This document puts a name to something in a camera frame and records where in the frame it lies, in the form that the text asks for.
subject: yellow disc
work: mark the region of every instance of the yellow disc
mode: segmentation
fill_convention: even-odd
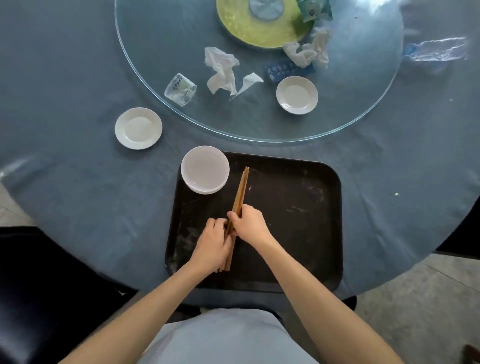
[[[283,3],[283,14],[272,21],[255,18],[249,0],[216,0],[216,9],[220,21],[233,36],[249,45],[272,49],[300,41],[313,28],[313,21],[303,22],[296,0]]]

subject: wooden chopstick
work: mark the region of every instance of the wooden chopstick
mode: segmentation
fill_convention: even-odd
[[[235,203],[233,204],[232,211],[234,211],[239,217],[241,217],[241,207],[243,205],[243,200],[245,198],[245,192],[247,191],[247,182],[248,182],[249,172],[250,172],[250,168],[246,167],[241,176],[239,189],[237,191],[237,196],[235,197]],[[227,230],[225,231],[225,240],[232,233],[232,231],[233,231],[233,223],[230,220],[228,220]],[[227,272],[230,271],[234,247],[235,247],[235,238],[232,241],[232,247],[230,249],[230,252],[227,256],[226,261],[220,267],[220,272],[224,270],[226,270]]]

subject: white shirt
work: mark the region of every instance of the white shirt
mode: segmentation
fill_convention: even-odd
[[[307,354],[271,313],[217,309],[166,324],[139,364],[311,363]]]

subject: person's right hand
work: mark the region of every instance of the person's right hand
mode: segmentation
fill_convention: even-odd
[[[242,205],[241,218],[233,211],[230,211],[227,215],[232,221],[237,235],[254,248],[258,248],[264,243],[277,243],[270,233],[261,211],[244,204]]]

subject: white tissue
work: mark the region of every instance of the white tissue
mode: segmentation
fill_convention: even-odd
[[[237,94],[232,68],[240,65],[240,62],[233,54],[226,54],[215,47],[207,47],[205,48],[205,64],[216,71],[216,75],[207,82],[208,89],[212,94],[215,94],[220,88],[230,91],[230,96]]]
[[[301,51],[297,53],[300,44],[297,42],[288,42],[283,45],[286,55],[300,68],[305,68],[314,60],[319,61],[324,67],[328,65],[328,53],[326,50],[330,33],[327,28],[315,28],[312,43],[301,46]]]
[[[236,98],[243,91],[245,91],[247,88],[252,87],[257,82],[263,82],[263,79],[259,75],[257,75],[256,73],[251,73],[251,74],[245,76],[243,78],[243,85],[242,85],[240,91],[234,97],[232,97],[230,100]]]

